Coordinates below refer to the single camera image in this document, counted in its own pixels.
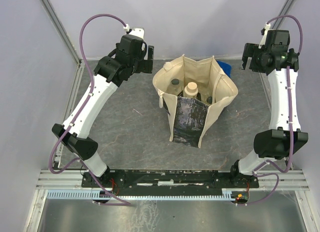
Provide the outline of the beige jar wide lid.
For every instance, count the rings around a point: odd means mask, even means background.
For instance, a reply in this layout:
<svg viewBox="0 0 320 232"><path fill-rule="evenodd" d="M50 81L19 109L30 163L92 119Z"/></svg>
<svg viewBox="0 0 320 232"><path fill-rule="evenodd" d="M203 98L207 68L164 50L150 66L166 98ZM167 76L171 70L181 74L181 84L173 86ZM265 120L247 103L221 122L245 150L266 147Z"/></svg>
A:
<svg viewBox="0 0 320 232"><path fill-rule="evenodd" d="M198 93L198 85L195 82L189 82L183 90L183 96L185 98L197 98Z"/></svg>

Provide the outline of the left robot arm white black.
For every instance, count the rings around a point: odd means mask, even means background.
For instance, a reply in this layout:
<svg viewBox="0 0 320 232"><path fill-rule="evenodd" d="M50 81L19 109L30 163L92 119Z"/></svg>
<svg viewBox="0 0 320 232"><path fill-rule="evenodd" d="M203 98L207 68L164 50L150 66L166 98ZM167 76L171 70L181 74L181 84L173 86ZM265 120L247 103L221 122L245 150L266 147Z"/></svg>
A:
<svg viewBox="0 0 320 232"><path fill-rule="evenodd" d="M111 95L135 73L150 74L153 70L154 47L144 41L141 27L123 35L116 48L101 58L80 102L63 122L54 124L53 134L93 173L99 187L110 183L110 168L99 156L98 143L89 138L92 125Z"/></svg>

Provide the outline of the clear square bottle back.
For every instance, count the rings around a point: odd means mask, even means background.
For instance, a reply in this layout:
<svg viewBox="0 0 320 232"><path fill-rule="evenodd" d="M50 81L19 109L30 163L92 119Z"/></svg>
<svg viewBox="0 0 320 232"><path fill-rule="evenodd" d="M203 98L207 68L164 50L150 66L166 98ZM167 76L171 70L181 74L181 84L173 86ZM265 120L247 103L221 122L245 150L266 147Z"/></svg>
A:
<svg viewBox="0 0 320 232"><path fill-rule="evenodd" d="M211 105L211 104L213 103L213 97L212 97L212 96L209 96L209 97L206 99L206 102Z"/></svg>

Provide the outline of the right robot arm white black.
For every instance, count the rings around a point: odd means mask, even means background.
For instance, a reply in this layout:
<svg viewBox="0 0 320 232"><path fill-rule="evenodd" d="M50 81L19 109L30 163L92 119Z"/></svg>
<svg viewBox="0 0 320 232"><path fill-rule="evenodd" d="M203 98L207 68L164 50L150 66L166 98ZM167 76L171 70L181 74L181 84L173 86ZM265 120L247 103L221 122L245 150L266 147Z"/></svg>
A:
<svg viewBox="0 0 320 232"><path fill-rule="evenodd" d="M290 48L288 30L267 29L262 31L259 44L246 43L242 54L242 66L253 72L266 74L271 94L271 118L268 130L256 134L253 150L237 160L231 167L229 183L236 188L257 177L266 165L287 158L289 171L294 153L303 147L309 135L301 130L297 114L296 82L299 70L299 52Z"/></svg>

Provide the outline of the beige canvas tote bag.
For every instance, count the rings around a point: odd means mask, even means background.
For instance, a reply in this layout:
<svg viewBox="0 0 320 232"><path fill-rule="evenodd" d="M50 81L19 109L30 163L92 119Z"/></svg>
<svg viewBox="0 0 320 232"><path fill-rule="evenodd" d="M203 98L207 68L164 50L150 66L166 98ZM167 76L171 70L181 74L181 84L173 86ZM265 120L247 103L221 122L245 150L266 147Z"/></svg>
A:
<svg viewBox="0 0 320 232"><path fill-rule="evenodd" d="M180 93L173 94L171 81L180 80ZM198 87L197 98L183 96L189 82ZM152 84L169 123L171 142L200 148L207 130L238 95L238 88L214 57L195 61L184 55L166 62L154 75ZM207 98L212 97L212 104Z"/></svg>

